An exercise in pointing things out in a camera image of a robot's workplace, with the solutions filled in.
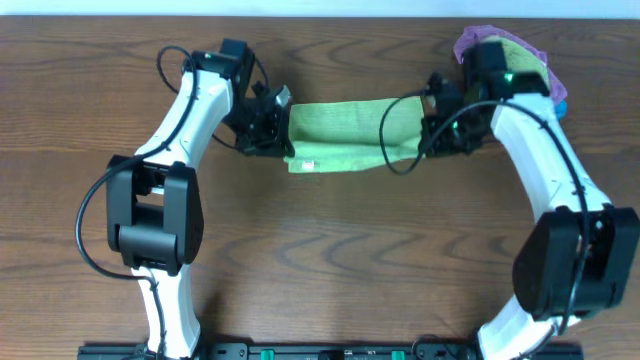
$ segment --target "cloth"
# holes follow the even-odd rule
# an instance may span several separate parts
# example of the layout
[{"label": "cloth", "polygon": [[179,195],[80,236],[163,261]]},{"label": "cloth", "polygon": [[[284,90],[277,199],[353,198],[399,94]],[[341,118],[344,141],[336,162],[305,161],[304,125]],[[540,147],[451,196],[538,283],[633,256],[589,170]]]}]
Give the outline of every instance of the cloth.
[{"label": "cloth", "polygon": [[[293,105],[289,139],[296,155],[285,157],[290,173],[360,171],[384,164],[379,128],[395,99]],[[415,158],[424,117],[422,101],[400,101],[387,115],[384,140],[389,160]]]},{"label": "cloth", "polygon": [[[553,103],[556,106],[559,105],[562,100],[567,97],[567,88],[562,85],[562,82],[560,82],[558,77],[551,71],[551,69],[547,68],[548,61],[546,52],[536,49],[519,37],[495,26],[482,25],[467,26],[466,28],[464,28],[462,36],[460,36],[456,44],[453,46],[453,52],[456,56],[456,59],[458,60],[458,63],[462,64],[462,54],[468,47],[478,42],[489,40],[487,39],[488,37],[494,37],[493,39],[496,39],[495,37],[498,37],[499,40],[502,41],[503,46],[505,47],[507,64],[513,70],[529,70],[531,69],[530,67],[539,69],[541,66],[546,69],[546,71],[541,72],[541,74],[548,74],[547,84],[551,89],[551,98],[553,99]],[[526,56],[524,52],[518,50],[518,48],[514,46],[516,44],[528,50],[530,54],[540,60],[541,64],[534,65],[530,57]]]}]

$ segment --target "purple cloth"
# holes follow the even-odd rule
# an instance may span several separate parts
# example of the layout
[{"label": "purple cloth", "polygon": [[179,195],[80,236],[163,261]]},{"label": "purple cloth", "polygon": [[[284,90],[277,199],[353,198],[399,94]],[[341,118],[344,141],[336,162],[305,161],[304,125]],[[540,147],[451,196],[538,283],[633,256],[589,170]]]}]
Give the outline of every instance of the purple cloth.
[{"label": "purple cloth", "polygon": [[[545,64],[547,64],[547,53],[544,51],[540,51],[533,46],[531,46],[526,41],[520,39],[519,37],[504,31],[502,29],[498,29],[495,26],[491,25],[481,25],[481,26],[467,26],[464,28],[464,32],[460,39],[456,41],[456,44],[453,46],[453,53],[456,55],[456,59],[458,59],[458,63],[462,64],[462,53],[471,45],[474,45],[481,41],[482,39],[489,36],[500,36],[505,39],[509,39],[517,44],[520,44],[525,49],[529,50],[533,55],[535,55],[538,59],[542,60]],[[551,69],[547,68],[549,71],[549,86],[551,87],[551,99],[553,99],[553,103],[558,105],[562,100],[567,97],[567,88],[562,85],[558,77],[551,71]]]}]

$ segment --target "white background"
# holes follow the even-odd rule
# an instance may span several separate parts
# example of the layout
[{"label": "white background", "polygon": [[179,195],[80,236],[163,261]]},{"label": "white background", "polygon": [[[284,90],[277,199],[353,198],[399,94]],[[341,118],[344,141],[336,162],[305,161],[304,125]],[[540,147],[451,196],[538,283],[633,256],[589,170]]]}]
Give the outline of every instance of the white background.
[{"label": "white background", "polygon": [[0,14],[640,19],[640,0],[0,0]]}]

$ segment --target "wooden tabletop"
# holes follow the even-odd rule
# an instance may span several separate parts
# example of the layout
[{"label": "wooden tabletop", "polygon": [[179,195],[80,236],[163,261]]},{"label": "wooden tabletop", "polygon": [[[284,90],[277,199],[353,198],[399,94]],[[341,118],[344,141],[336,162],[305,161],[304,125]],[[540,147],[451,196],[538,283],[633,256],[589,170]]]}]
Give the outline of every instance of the wooden tabletop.
[{"label": "wooden tabletop", "polygon": [[[367,100],[416,89],[433,70],[451,74],[453,44],[472,24],[548,52],[569,91],[563,128],[585,168],[616,205],[640,209],[638,22],[0,18],[0,358],[69,359],[85,342],[147,338],[138,285],[93,272],[73,223],[111,156],[132,154],[173,103],[155,69],[162,46],[246,40],[298,103]],[[400,178],[385,168],[289,175],[282,160],[212,142],[198,177],[206,227],[193,300],[206,338],[466,337],[512,294],[511,264],[533,228],[495,143]],[[102,190],[85,218],[87,248],[126,272],[105,220]],[[590,359],[638,358],[639,262],[620,307],[570,329]]]}]

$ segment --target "green cloth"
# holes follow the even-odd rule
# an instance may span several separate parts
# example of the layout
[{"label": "green cloth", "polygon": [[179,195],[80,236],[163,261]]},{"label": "green cloth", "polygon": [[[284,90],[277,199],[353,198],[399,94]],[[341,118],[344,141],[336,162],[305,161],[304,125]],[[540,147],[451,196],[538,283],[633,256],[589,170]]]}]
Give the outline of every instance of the green cloth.
[{"label": "green cloth", "polygon": [[[293,105],[290,173],[360,171],[384,164],[380,118],[395,99]],[[400,101],[387,115],[384,141],[391,162],[415,158],[424,117],[419,97]]]}]

